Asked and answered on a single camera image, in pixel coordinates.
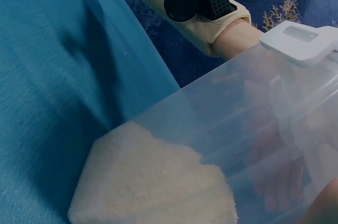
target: sleeve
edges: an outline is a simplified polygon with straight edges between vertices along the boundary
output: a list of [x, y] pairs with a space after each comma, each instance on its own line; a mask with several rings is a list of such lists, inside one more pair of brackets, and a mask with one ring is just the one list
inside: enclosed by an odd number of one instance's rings
[[216, 57], [212, 52], [213, 44], [218, 35], [232, 22], [240, 18], [251, 23], [249, 11], [241, 4], [230, 0], [237, 7], [237, 10], [215, 21], [209, 21], [197, 15], [191, 20], [183, 23], [170, 20], [164, 9], [164, 0], [143, 0], [149, 7], [155, 10], [161, 17], [169, 21], [177, 28], [183, 36], [192, 42], [204, 54]]

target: blue towel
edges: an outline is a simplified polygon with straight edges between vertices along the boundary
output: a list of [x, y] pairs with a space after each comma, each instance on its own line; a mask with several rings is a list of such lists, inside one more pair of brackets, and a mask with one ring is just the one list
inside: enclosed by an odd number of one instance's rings
[[1, 0], [0, 223], [68, 223], [92, 142], [178, 88], [124, 0]]

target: forearm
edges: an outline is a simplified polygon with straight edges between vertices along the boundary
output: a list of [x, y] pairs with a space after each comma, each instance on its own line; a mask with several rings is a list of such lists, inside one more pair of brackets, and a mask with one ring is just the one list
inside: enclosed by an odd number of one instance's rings
[[262, 32], [238, 19], [225, 28], [211, 45], [215, 54], [229, 60], [259, 43]]
[[[250, 26], [250, 13], [244, 6], [232, 0], [230, 0], [230, 2], [237, 7], [235, 12], [215, 21], [208, 21], [197, 15], [187, 22], [171, 21], [166, 16], [164, 0], [143, 1], [161, 17], [169, 21], [198, 49], [212, 57], [221, 56], [225, 59], [228, 58], [228, 56], [233, 57], [235, 53], [240, 53], [246, 46], [251, 46], [251, 44], [254, 43], [254, 40], [258, 39], [255, 38], [255, 36], [259, 31], [255, 31], [253, 27], [251, 27], [251, 31], [254, 33], [254, 36], [243, 36], [245, 30], [241, 31], [240, 28], [243, 26], [245, 28]], [[246, 24], [236, 24], [238, 20], [240, 20], [239, 23], [246, 22]]]

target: fabric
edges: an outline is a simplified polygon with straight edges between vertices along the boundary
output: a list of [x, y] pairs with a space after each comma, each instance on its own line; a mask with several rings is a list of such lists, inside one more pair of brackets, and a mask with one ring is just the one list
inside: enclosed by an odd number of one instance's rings
[[142, 0], [152, 9], [154, 9], [162, 18], [169, 21], [176, 29], [178, 29], [190, 42], [192, 42], [204, 54], [216, 57], [212, 52], [211, 44], [213, 44], [219, 34], [232, 22], [240, 18], [251, 23], [250, 13], [241, 4], [230, 0], [237, 7], [237, 10], [225, 15], [215, 21], [209, 21], [199, 15], [187, 22], [174, 22], [170, 20], [164, 9], [164, 0]]
[[[162, 20], [140, 0], [126, 1], [180, 86], [189, 84], [224, 63], [221, 59], [204, 56], [170, 23]], [[263, 31], [267, 31], [283, 19], [299, 21], [310, 26], [338, 26], [338, 0], [235, 1], [250, 11], [253, 24]]]
[[68, 223], [92, 142], [179, 87], [124, 0], [0, 8], [0, 223]]

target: plastic container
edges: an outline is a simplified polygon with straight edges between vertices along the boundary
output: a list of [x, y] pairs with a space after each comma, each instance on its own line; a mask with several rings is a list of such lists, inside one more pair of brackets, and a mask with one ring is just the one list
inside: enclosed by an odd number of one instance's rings
[[338, 176], [338, 34], [327, 29], [284, 22], [261, 39], [272, 54], [258, 45], [98, 139], [70, 221], [297, 223]]

